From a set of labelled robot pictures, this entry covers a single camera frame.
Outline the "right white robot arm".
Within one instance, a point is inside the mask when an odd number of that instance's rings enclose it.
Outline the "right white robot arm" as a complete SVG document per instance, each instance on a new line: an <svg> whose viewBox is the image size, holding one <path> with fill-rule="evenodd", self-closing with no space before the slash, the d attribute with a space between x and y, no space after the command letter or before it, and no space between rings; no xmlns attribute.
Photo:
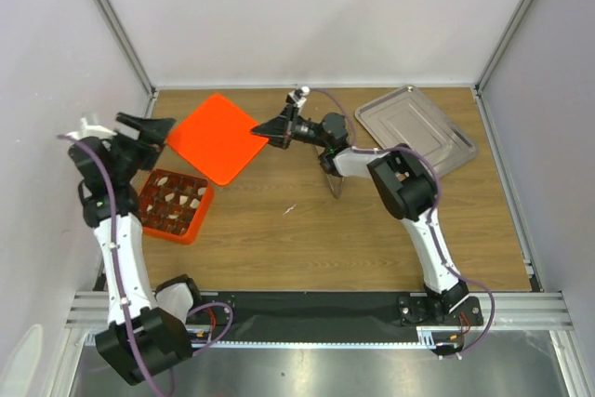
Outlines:
<svg viewBox="0 0 595 397"><path fill-rule="evenodd" d="M253 127L251 133L284 150L293 141L320 147L323 151L318 158L324 173L371 179L382 204L403 224L416 249L427 316L438 324L450 324L460 315L469 288L443 238L437 213L439 176L427 159L403 143L389 150L358 148L349 141L345 116L330 112L315 123L303 118L293 104Z"/></svg>

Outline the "orange box lid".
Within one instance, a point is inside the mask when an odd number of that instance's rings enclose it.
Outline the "orange box lid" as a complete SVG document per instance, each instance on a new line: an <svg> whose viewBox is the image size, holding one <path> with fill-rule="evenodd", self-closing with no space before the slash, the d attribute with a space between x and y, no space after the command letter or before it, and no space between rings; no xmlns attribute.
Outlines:
<svg viewBox="0 0 595 397"><path fill-rule="evenodd" d="M170 132L168 147L218 186L225 187L267 146L257 121L223 95L211 95Z"/></svg>

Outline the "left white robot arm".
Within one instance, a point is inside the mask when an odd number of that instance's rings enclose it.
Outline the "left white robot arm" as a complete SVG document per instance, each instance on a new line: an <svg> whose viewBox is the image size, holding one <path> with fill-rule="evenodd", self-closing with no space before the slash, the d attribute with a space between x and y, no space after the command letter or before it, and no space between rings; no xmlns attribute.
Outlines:
<svg viewBox="0 0 595 397"><path fill-rule="evenodd" d="M198 321L205 302L188 275L152 288L142 250L139 196L131 184L156 165L176 123L119 112L115 120L130 137L84 117L78 130L62 135L80 172L77 190L83 219L99 245L109 293L107 327L96 336L99 355L129 385L192 357L186 323Z"/></svg>

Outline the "metal tongs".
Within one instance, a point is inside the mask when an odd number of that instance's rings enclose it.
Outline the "metal tongs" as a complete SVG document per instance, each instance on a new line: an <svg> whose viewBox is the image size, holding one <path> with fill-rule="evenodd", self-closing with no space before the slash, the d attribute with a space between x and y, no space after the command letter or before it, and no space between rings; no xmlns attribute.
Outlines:
<svg viewBox="0 0 595 397"><path fill-rule="evenodd" d="M324 172L321 162L320 162L320 155L323 153L323 149L318 147L318 146L313 146L312 147L312 151L314 153L314 156L318 162L318 165L323 173L326 185L332 195L332 197L336 200L339 200L342 192L343 192L343 188L344 188L344 183L345 183L345 179L344 178L339 178L339 177L335 177L332 176L330 174L327 174Z"/></svg>

